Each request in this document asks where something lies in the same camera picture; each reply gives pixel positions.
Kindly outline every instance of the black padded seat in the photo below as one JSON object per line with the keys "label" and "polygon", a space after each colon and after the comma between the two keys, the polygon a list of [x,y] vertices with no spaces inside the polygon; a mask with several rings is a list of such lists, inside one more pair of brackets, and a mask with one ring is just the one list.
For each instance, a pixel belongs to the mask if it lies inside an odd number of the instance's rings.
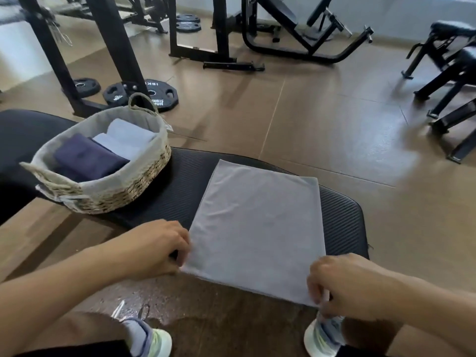
{"label": "black padded seat", "polygon": [[[34,197],[37,180],[18,165],[31,161],[36,150],[75,122],[29,110],[0,112],[0,197],[10,201],[21,194],[24,205]],[[97,215],[125,228],[156,219],[178,220],[190,228],[208,181],[220,159],[255,168],[288,173],[271,164],[245,156],[172,148],[172,158],[146,191],[127,206]],[[364,217],[352,199],[320,187],[326,252],[356,253],[368,258]],[[4,203],[3,209],[11,207]],[[9,214],[23,206],[16,206]]]}
{"label": "black padded seat", "polygon": [[458,53],[456,61],[463,63],[465,66],[476,67],[476,47],[463,47]]}
{"label": "black padded seat", "polygon": [[431,24],[431,30],[434,33],[451,36],[473,37],[476,35],[476,29],[470,24],[460,21],[439,20]]}
{"label": "black padded seat", "polygon": [[287,29],[294,30],[298,25],[298,18],[281,0],[257,0],[258,3],[272,16],[277,22]]}

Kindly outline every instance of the gray towel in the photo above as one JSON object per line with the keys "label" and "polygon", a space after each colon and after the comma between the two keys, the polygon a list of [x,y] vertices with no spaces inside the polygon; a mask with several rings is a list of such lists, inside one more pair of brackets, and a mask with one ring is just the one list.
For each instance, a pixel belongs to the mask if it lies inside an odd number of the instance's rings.
{"label": "gray towel", "polygon": [[223,160],[190,228],[186,273],[309,306],[306,277],[326,254],[316,178]]}
{"label": "gray towel", "polygon": [[59,164],[57,171],[75,181],[89,181],[104,178],[115,173],[128,160],[112,153],[93,140],[75,134],[66,140],[53,154]]}

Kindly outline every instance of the brown floor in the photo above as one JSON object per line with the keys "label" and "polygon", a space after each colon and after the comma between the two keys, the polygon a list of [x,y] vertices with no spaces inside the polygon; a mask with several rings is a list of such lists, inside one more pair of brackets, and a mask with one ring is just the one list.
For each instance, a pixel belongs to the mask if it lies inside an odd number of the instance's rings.
{"label": "brown floor", "polygon": [[[212,48],[213,32],[203,23],[200,33],[181,35],[181,42]],[[324,48],[335,53],[347,42],[338,39]],[[447,90],[424,105],[413,102],[413,91],[437,75],[428,60],[414,80],[403,81],[406,48],[364,45],[326,67],[254,54],[240,35],[232,34],[230,43],[240,60],[266,64],[264,73],[249,75],[171,59],[167,36],[143,32],[131,43],[144,76],[178,90],[180,104],[165,113],[175,130],[173,146],[252,156],[316,176],[320,184],[361,205],[373,261],[444,287],[476,291],[476,153],[454,164],[428,136],[425,113]],[[287,36],[281,43],[296,46]],[[75,77],[95,77],[103,87],[119,80],[104,49],[69,68]],[[447,110],[474,94],[465,89]],[[1,109],[71,117],[51,73],[9,90],[3,99]],[[457,143],[474,123],[459,125],[447,140]],[[83,224],[82,233],[78,228],[74,233],[80,238],[100,226]],[[146,305],[149,317],[171,332],[174,356],[304,356],[302,333],[314,314],[310,308],[187,276],[123,282],[78,308],[111,313],[122,299],[123,316]]]}

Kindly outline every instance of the navy towel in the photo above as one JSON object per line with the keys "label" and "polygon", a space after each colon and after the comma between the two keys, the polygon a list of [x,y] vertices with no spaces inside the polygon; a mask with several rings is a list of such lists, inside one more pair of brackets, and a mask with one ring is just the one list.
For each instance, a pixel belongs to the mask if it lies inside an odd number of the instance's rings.
{"label": "navy towel", "polygon": [[59,164],[59,174],[72,176],[75,181],[104,178],[129,162],[81,134],[66,140],[53,156]]}

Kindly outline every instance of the folded towel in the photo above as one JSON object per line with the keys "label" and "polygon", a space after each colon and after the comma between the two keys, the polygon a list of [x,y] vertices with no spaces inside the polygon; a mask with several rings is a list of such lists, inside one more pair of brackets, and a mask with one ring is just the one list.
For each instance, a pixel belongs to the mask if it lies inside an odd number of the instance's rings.
{"label": "folded towel", "polygon": [[53,156],[60,170],[67,168],[76,175],[75,178],[83,177],[84,181],[104,178],[128,163],[128,160],[81,134],[66,140]]}
{"label": "folded towel", "polygon": [[117,154],[124,159],[127,160],[134,160],[143,148],[138,148],[132,145],[128,145],[126,143],[121,143],[116,139],[110,137],[108,134],[98,134],[92,138],[93,141],[102,145],[107,150],[112,151],[114,154]]}
{"label": "folded towel", "polygon": [[122,119],[110,123],[107,134],[120,143],[143,149],[157,135]]}

